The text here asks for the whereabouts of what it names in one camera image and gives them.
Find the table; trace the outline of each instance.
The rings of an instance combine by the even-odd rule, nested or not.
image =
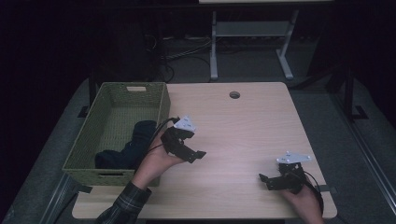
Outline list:
[[[304,169],[320,185],[325,180],[289,91],[279,82],[168,84],[170,116],[189,115],[197,127],[185,141],[206,151],[201,160],[182,163],[161,177],[139,218],[292,218],[296,214],[277,191],[268,190],[259,173],[279,176],[276,158],[286,151],[310,155]],[[238,99],[230,97],[237,91]],[[123,187],[93,186],[80,193],[75,218],[98,217]],[[324,217],[337,210],[330,192],[322,192]]]

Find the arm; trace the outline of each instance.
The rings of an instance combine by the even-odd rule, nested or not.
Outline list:
[[[162,134],[158,133],[150,146],[153,149],[143,159],[134,178],[128,183],[113,206],[103,212],[95,220],[95,223],[135,223],[151,194],[148,189],[149,183],[173,165],[183,162],[182,159],[166,153],[160,138]]]
[[[298,194],[281,190],[282,196],[291,204],[294,211],[306,224],[324,224],[318,200],[312,190],[306,185]]]

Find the metal stand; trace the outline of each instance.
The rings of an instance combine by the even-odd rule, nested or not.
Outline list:
[[[293,79],[293,74],[290,71],[285,56],[298,13],[299,10],[294,10],[289,21],[217,21],[216,11],[214,11],[212,20],[212,50],[210,52],[210,78],[212,80],[219,78],[216,58],[216,38],[218,36],[284,36],[285,42],[281,49],[276,50],[276,55],[286,79]]]

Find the wicker basket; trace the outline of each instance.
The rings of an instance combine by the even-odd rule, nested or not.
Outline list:
[[[161,123],[169,116],[165,83],[105,82],[64,163],[63,170],[87,186],[125,186],[134,170],[95,169],[94,157],[105,149],[121,151],[141,120]],[[158,186],[160,178],[150,185]]]

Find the plaid sleeve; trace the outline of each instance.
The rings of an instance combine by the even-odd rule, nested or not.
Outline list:
[[[135,223],[150,195],[151,190],[142,190],[129,182],[113,205],[103,212],[95,223]]]

